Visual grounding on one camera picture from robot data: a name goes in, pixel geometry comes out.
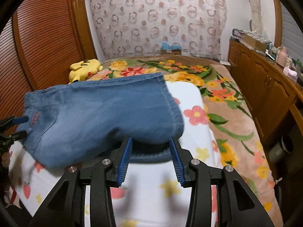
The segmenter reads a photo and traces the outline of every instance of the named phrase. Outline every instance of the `wooden wardrobe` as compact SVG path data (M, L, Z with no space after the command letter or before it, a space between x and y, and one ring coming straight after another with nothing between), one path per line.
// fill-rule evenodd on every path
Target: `wooden wardrobe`
M83 59L71 0L25 0L0 35L0 119L22 114L26 92L67 84Z

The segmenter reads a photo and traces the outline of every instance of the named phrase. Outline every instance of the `yellow flower print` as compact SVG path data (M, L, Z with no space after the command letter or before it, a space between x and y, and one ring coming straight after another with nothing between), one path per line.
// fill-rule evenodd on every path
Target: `yellow flower print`
M257 174L259 175L259 177L261 179L265 179L267 178L267 173L269 172L269 169L268 167L265 167L265 166L260 166L258 169L257 169Z
M145 74L147 74L147 73L156 73L156 72L159 72L159 71L157 71L156 67L151 67L151 68L148 68L148 69L144 70Z
M257 148L257 150L260 150L260 151L263 150L263 146L262 146L262 144L261 144L260 141L257 141L257 143L256 143L256 148Z
M189 74L185 71L175 72L174 74L164 75L164 79L166 81L182 81L182 82L190 82L196 86L203 86L204 81L200 77Z
M232 148L228 143L224 142L221 144L221 147L224 149L224 151L222 151L222 149L220 150L220 154L221 154L221 164L223 166L233 166L234 168L236 168L238 161L240 160L239 157L236 154L236 151L234 150L234 148Z
M123 223L122 226L123 227L137 227L137 220L130 220L129 218L127 218Z
M209 97L209 99L213 102L224 102L223 100L221 100L220 97L217 97L217 96Z
M195 66L195 67L197 67L197 68L201 69L201 71L202 71L202 72L206 72L206 71L207 71L207 69L206 69L206 68L204 68L203 66Z
M221 78L222 81L230 82L230 79L228 78Z
M116 71L122 71L127 67L127 62L125 60L114 61L110 65L110 69Z
M206 106L206 104L203 104L203 105L204 105L205 112L208 112L208 107Z
M210 87L213 87L213 88L215 88L215 87L218 87L219 85L218 85L218 83L217 82L215 82L215 81L209 81L209 82L207 82L207 85L208 86L210 86Z
M197 153L196 158L203 162L205 162L210 156L207 148L203 148L203 149L196 148L196 153Z
M88 204L84 205L84 214L89 215L89 205Z
M113 73L113 77L114 78L122 78L123 76L121 75L121 72L116 71L116 72Z
M42 198L41 198L41 195L40 195L40 194L36 195L36 199L37 199L38 204L41 205L41 203L42 203Z
M271 202L266 202L264 205L263 205L265 211L270 211L270 209L272 208L272 203Z
M166 179L165 183L159 186L160 189L164 189L165 198L171 197L174 193L180 194L181 190L177 187L178 181L171 181L170 179Z
M236 100L238 100L238 98L236 98L235 96L228 96L228 97L225 98L225 100L227 100L227 101L236 101Z

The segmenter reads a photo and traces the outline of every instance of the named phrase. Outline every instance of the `patterned curtain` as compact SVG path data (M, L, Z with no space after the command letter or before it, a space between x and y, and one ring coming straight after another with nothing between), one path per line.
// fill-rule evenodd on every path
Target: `patterned curtain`
M160 54L162 41L220 58L225 0L90 0L105 58Z

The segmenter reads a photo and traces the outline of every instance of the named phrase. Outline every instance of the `yellow plush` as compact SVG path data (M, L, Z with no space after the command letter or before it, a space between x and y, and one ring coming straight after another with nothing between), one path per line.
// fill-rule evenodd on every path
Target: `yellow plush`
M69 83L85 81L95 75L98 71L103 70L100 62L96 59L84 60L74 63L70 67Z

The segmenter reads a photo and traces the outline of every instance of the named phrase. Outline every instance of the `bottle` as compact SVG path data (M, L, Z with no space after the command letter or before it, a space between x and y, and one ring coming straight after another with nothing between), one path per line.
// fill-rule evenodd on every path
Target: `bottle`
M285 67L287 57L288 57L288 55L287 55L287 48L283 47L282 51L279 53L279 58L278 58L277 63L280 66Z

